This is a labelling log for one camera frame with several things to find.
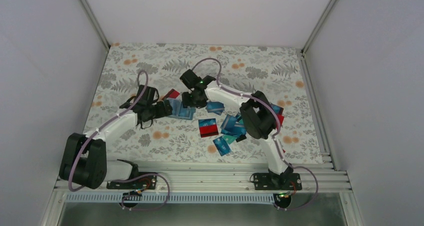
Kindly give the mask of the teal leather card holder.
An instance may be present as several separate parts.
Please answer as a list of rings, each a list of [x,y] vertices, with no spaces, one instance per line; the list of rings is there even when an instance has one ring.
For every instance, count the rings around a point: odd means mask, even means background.
[[[172,113],[171,113],[171,115],[169,115],[169,117],[175,118],[175,119],[193,120],[195,112],[196,112],[196,108],[194,108],[194,107],[184,107],[183,102],[182,102],[182,107],[181,107],[179,116],[174,117],[174,116],[172,116]]]

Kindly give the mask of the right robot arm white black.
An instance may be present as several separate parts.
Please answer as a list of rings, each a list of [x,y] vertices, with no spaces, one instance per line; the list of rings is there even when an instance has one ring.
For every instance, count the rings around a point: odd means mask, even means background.
[[[247,134],[258,139],[263,147],[272,186],[276,189],[284,189],[289,185],[293,169],[285,162],[283,150],[275,139],[281,124],[262,91],[248,93],[225,87],[214,77],[201,78],[191,69],[185,71],[179,79],[190,90],[181,94],[185,107],[202,108],[208,101],[239,107]]]

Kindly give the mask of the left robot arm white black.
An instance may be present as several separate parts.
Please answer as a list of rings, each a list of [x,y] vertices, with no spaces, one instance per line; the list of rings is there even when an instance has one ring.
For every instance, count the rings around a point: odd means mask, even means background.
[[[156,88],[140,85],[137,94],[120,105],[115,116],[102,126],[87,134],[71,134],[59,169],[60,179],[91,189],[112,181],[126,188],[135,187],[139,182],[137,164],[108,159],[107,146],[130,129],[172,114],[170,102],[160,101],[158,94]]]

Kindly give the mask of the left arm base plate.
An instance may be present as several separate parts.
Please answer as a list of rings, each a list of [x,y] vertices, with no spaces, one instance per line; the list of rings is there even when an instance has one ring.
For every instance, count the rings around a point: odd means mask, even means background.
[[[107,189],[128,189],[128,190],[138,190],[138,189],[155,189],[157,182],[157,175],[153,172],[139,172],[134,176],[131,176],[130,179],[140,177],[137,180],[130,182],[117,182],[111,181],[107,183]]]

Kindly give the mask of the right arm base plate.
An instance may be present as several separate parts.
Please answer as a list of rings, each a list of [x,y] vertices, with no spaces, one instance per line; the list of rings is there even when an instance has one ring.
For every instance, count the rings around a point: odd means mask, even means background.
[[[255,190],[302,190],[302,181],[298,173],[290,173],[280,177],[268,173],[253,173],[250,178]]]

